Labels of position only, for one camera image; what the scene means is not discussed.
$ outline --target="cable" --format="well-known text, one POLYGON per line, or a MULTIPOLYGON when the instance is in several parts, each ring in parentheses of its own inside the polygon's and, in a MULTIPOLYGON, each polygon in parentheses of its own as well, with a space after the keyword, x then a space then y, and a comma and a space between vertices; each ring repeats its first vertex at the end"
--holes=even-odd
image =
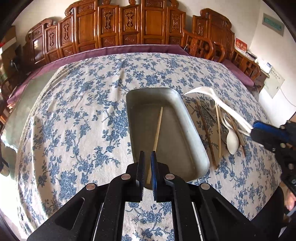
POLYGON ((292 105, 292 106, 294 106, 294 107, 296 107, 296 105, 294 105, 294 104, 292 104, 289 100, 288 100, 288 98, 285 96, 285 94, 283 93, 283 95, 284 95, 284 97, 286 98, 286 100, 292 105))

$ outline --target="white plastic spoon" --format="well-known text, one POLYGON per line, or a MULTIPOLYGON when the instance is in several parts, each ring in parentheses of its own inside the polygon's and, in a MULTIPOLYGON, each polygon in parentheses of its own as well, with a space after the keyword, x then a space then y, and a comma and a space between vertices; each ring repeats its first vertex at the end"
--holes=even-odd
MULTIPOLYGON (((232 128, 231 124, 230 124, 230 120, 228 119, 227 116, 224 115, 224 121, 225 121, 225 124, 227 125, 227 127, 232 128)), ((245 132, 245 131, 242 131, 241 129, 237 128, 238 132, 244 134, 245 136, 250 136, 249 133, 245 132)))
POLYGON ((228 112, 246 130, 247 133, 251 133, 251 129, 253 129, 253 127, 243 117, 241 117, 222 100, 220 100, 212 88, 206 86, 197 87, 193 90, 188 91, 187 93, 185 93, 185 95, 191 93, 201 93, 210 96, 222 109, 228 112))
POLYGON ((221 116, 221 122, 222 124, 229 130, 227 137, 226 137, 226 146, 230 154, 234 155, 237 152, 237 149, 239 148, 239 139, 235 133, 235 131, 231 128, 229 128, 225 122, 224 118, 221 116))

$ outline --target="cardboard box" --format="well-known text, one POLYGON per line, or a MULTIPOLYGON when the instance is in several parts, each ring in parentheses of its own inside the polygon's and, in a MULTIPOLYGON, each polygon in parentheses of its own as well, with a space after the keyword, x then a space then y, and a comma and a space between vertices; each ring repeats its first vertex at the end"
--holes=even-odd
POLYGON ((1 81, 4 81, 11 77, 16 71, 15 67, 11 67, 10 65, 11 60, 16 56, 15 26, 12 26, 8 30, 1 43, 4 45, 0 48, 0 79, 1 81))
POLYGON ((5 34, 4 38, 1 40, 1 43, 5 44, 9 40, 13 39, 14 37, 16 37, 15 26, 11 26, 10 29, 5 34))

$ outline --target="human hand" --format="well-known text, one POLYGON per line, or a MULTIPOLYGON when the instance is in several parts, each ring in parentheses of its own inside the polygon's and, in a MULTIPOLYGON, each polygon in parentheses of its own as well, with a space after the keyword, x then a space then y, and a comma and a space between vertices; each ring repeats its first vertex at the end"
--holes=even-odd
POLYGON ((294 208, 296 202, 295 195, 288 189, 287 190, 287 198, 285 199, 286 208, 291 211, 294 208))

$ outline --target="wooden screen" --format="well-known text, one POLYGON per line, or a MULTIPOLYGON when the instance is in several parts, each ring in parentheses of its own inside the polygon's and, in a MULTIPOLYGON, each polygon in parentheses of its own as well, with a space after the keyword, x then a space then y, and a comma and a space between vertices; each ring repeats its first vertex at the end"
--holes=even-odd
POLYGON ((110 5, 104 0, 99 6, 99 48, 119 45, 119 5, 110 5))
POLYGON ((129 0, 111 5, 110 0, 80 0, 65 10, 65 18, 53 25, 44 19, 30 29, 23 47, 28 69, 83 51, 128 44, 180 44, 185 12, 178 1, 129 0))
POLYGON ((58 22, 59 29, 59 54, 61 58, 73 55, 76 52, 74 14, 66 12, 67 17, 58 22))
POLYGON ((166 0, 141 1, 141 44, 165 44, 166 0))
POLYGON ((119 8, 119 44, 141 43, 141 8, 135 0, 130 5, 119 8))
POLYGON ((186 13, 178 9, 179 3, 177 1, 172 0, 171 4, 171 7, 167 7, 165 44, 179 45, 185 28, 186 13))

